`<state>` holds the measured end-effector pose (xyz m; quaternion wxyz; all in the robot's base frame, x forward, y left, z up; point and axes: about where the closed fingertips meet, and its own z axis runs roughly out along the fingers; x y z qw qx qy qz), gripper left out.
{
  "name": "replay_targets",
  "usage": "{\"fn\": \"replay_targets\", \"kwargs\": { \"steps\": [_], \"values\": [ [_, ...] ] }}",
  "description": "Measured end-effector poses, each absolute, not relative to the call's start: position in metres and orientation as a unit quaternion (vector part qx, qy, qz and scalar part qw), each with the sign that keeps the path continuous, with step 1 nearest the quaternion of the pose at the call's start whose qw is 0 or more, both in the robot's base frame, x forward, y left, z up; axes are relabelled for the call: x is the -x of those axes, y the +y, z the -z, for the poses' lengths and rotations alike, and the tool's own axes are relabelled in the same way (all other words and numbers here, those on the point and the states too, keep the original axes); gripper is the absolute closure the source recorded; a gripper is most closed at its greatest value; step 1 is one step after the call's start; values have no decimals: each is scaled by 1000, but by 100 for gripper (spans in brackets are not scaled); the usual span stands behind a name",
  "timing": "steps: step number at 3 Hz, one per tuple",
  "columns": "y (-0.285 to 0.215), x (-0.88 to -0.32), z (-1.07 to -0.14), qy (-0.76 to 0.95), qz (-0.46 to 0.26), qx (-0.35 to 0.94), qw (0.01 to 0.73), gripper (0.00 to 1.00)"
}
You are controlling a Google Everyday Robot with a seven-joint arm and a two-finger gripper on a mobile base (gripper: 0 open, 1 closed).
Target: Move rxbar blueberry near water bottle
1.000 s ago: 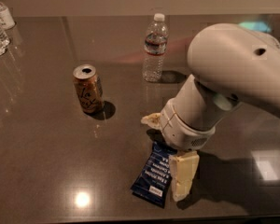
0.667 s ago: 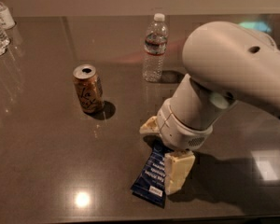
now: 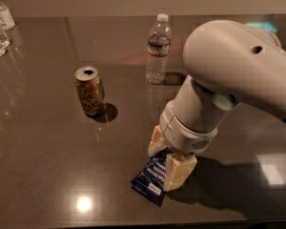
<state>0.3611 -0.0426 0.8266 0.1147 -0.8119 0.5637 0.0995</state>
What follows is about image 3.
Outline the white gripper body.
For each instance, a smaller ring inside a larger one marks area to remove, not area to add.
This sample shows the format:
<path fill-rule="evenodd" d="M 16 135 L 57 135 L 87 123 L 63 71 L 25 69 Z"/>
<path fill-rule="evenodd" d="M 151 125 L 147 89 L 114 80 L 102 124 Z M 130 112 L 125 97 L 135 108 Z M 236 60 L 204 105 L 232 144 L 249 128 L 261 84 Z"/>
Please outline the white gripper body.
<path fill-rule="evenodd" d="M 198 155 L 206 151 L 217 135 L 217 128 L 208 133 L 199 133 L 186 127 L 174 113 L 174 102 L 170 101 L 159 118 L 160 132 L 167 147 L 176 153 Z"/>

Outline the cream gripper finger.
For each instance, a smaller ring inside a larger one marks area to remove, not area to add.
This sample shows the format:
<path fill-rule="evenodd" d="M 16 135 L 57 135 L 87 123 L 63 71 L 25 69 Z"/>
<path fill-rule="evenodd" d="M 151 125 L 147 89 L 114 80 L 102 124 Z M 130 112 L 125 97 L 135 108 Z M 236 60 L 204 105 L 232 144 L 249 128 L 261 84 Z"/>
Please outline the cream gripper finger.
<path fill-rule="evenodd" d="M 153 129 L 151 142 L 148 148 L 148 156 L 153 157 L 167 147 L 164 136 L 161 133 L 160 126 L 157 125 Z"/>
<path fill-rule="evenodd" d="M 163 189 L 165 192 L 179 189 L 193 172 L 197 164 L 193 155 L 183 156 L 176 153 L 166 157 L 166 176 Z"/>

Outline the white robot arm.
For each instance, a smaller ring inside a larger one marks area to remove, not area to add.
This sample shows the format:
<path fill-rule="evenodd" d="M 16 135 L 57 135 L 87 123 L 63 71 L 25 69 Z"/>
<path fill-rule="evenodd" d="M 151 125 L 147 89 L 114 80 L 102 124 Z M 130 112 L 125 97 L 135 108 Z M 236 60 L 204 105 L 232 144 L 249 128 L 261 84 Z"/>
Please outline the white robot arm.
<path fill-rule="evenodd" d="M 153 130 L 148 154 L 164 149 L 163 190 L 180 188 L 217 135 L 222 120 L 245 103 L 286 123 L 286 52 L 261 28 L 229 20 L 197 27 L 183 49 L 188 71 Z"/>

